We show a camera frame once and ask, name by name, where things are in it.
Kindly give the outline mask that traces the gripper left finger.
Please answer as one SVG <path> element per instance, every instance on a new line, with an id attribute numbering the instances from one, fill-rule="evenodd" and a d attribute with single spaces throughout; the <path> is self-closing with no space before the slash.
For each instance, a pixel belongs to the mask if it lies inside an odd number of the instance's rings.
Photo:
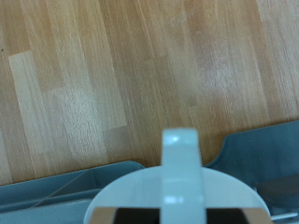
<path id="1" fill-rule="evenodd" d="M 145 207 L 96 207 L 90 224 L 160 224 L 160 209 Z"/>

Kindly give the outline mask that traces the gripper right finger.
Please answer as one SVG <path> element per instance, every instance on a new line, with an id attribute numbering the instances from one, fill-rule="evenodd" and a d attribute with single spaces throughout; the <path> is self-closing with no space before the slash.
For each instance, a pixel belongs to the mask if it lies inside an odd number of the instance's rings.
<path id="1" fill-rule="evenodd" d="M 262 208 L 208 208 L 206 224 L 274 224 Z"/>

